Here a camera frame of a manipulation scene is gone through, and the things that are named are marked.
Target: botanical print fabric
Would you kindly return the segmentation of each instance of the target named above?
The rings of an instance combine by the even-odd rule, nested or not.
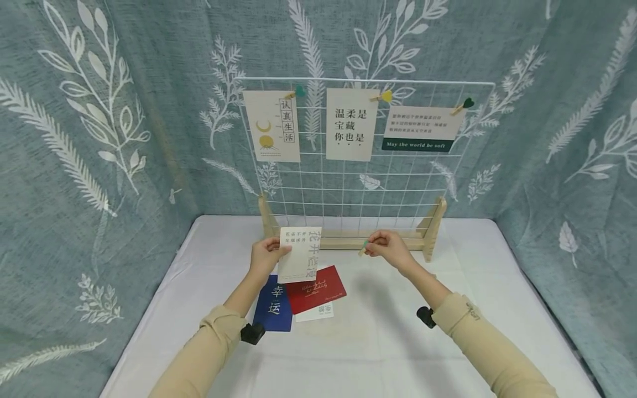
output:
[[[262,193],[354,217],[444,194],[447,217],[495,219],[607,396],[637,390],[631,1],[0,8],[1,396],[96,396],[195,217],[256,215]],[[256,162],[241,93],[298,83],[301,165]],[[449,156],[326,161],[328,87],[391,89],[377,126],[476,104]]]

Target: white table surface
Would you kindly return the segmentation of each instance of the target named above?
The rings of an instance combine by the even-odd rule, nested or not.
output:
[[[261,237],[260,217],[199,217],[101,397],[147,396],[200,319],[242,279]],[[414,257],[425,264],[420,252]],[[209,397],[493,396],[453,341],[415,316],[421,296],[382,258],[322,250],[320,267],[332,264],[347,291],[334,301],[334,318],[240,343]],[[426,267],[477,304],[560,397],[599,397],[494,222],[443,219]]]

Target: white wire grid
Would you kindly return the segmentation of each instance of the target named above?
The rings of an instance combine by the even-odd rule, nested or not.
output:
[[[394,98],[392,104],[407,106],[434,106],[452,108],[467,97],[475,105],[466,117],[477,112],[495,88],[490,82],[444,82],[427,80],[350,80],[337,78],[243,78],[245,90],[289,90],[302,85],[308,92],[310,81],[328,87],[361,87],[392,89],[411,92],[412,95]],[[369,229],[391,228],[414,230],[427,212],[436,206],[438,196],[448,196],[449,172],[455,176],[471,144],[471,136],[462,138],[448,153],[404,152],[381,149],[387,111],[390,104],[379,104],[374,143],[370,162],[327,160],[326,147],[326,95],[297,98],[297,120],[301,149],[301,162],[278,162],[276,172],[282,181],[278,189],[269,189],[268,203],[272,215],[280,226],[320,225],[341,231],[357,231],[355,237],[365,238]],[[245,107],[241,106],[255,172],[258,167],[252,135]],[[309,131],[308,118],[318,118],[318,129]],[[361,176],[372,184],[366,187]]]

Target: beige sleeve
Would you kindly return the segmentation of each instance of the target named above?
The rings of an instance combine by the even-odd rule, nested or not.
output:
[[[150,398],[205,397],[246,324],[235,311],[223,306],[213,308],[159,378]]]
[[[445,298],[433,320],[460,347],[498,398],[557,397],[531,361],[467,297]]]

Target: wooden display frame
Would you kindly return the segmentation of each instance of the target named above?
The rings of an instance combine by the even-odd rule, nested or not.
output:
[[[422,250],[426,262],[431,262],[438,237],[438,230],[440,229],[440,222],[446,210],[447,201],[444,197],[439,196],[436,200],[436,204],[432,206],[427,215],[418,224],[415,231],[398,231],[409,250]],[[272,215],[265,194],[259,196],[259,211],[261,212],[263,233],[266,238],[277,236],[280,227],[276,218]],[[323,229],[320,248],[323,250],[360,250],[365,242],[365,239],[360,238],[360,236],[371,235],[372,233],[374,233],[372,229],[359,231]]]

